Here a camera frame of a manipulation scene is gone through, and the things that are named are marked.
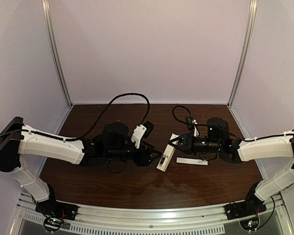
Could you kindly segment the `white remote control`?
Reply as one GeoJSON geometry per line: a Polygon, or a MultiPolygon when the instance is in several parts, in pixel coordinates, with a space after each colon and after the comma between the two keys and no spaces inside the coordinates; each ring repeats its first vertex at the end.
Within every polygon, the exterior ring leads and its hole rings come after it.
{"type": "Polygon", "coordinates": [[[162,172],[165,172],[167,170],[167,167],[168,167],[168,165],[169,165],[169,163],[170,163],[170,161],[172,159],[172,156],[173,156],[174,152],[175,152],[175,149],[172,146],[167,144],[167,146],[166,146],[166,148],[165,148],[165,150],[164,150],[164,152],[162,154],[162,156],[166,156],[167,159],[166,159],[165,163],[162,166],[160,166],[159,164],[157,165],[158,170],[160,170],[162,172]]]}

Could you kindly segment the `white battery cover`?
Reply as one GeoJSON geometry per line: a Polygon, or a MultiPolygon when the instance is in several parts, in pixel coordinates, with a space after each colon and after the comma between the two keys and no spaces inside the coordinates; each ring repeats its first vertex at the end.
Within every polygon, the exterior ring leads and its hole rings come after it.
{"type": "Polygon", "coordinates": [[[208,161],[203,161],[203,160],[200,160],[200,159],[189,159],[189,158],[177,157],[176,162],[179,163],[179,164],[208,166],[208,161]]]}

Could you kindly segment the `black silver battery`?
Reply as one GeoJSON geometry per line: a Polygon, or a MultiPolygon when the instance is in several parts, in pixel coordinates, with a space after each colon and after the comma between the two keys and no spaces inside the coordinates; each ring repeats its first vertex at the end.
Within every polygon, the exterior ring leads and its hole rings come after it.
{"type": "Polygon", "coordinates": [[[162,166],[165,163],[166,159],[167,159],[166,156],[162,156],[160,159],[159,165],[162,166]]]}

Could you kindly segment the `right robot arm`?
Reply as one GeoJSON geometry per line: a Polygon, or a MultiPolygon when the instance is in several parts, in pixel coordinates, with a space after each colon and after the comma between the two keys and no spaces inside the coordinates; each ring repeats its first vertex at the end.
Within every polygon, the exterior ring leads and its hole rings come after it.
{"type": "Polygon", "coordinates": [[[220,117],[207,120],[207,136],[196,136],[199,127],[191,117],[185,124],[189,132],[168,142],[176,150],[188,155],[215,153],[225,162],[238,164],[262,158],[292,158],[292,163],[269,179],[255,183],[249,190],[244,203],[257,209],[274,194],[294,184],[294,129],[265,137],[249,139],[235,138],[229,132],[228,122],[220,117]]]}

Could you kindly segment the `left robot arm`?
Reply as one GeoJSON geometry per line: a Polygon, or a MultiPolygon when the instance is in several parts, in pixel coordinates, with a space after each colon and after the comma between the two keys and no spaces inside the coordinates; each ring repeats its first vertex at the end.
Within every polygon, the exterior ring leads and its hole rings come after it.
{"type": "Polygon", "coordinates": [[[36,211],[44,215],[57,215],[65,206],[56,201],[51,185],[30,172],[22,155],[38,155],[58,159],[79,166],[97,166],[112,161],[133,161],[137,166],[148,166],[161,156],[154,146],[143,141],[153,131],[147,121],[129,134],[127,125],[113,122],[104,126],[93,139],[69,138],[42,132],[15,117],[0,133],[0,171],[11,173],[29,192],[36,211]]]}

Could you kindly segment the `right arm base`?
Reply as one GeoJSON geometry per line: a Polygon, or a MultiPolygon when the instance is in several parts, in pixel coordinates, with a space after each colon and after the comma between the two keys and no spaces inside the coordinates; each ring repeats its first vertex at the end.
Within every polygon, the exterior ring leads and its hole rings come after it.
{"type": "Polygon", "coordinates": [[[240,227],[247,232],[253,232],[260,226],[259,213],[265,212],[264,203],[257,205],[252,201],[231,202],[224,206],[228,220],[238,219],[240,227]]]}

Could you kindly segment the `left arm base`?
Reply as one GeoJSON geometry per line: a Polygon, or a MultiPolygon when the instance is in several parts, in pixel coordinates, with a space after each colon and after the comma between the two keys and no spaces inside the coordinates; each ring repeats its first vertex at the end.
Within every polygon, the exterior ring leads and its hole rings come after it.
{"type": "Polygon", "coordinates": [[[65,220],[74,221],[79,208],[74,204],[57,201],[54,205],[47,202],[35,202],[35,206],[35,211],[45,217],[43,227],[50,233],[59,231],[65,224],[65,220]]]}

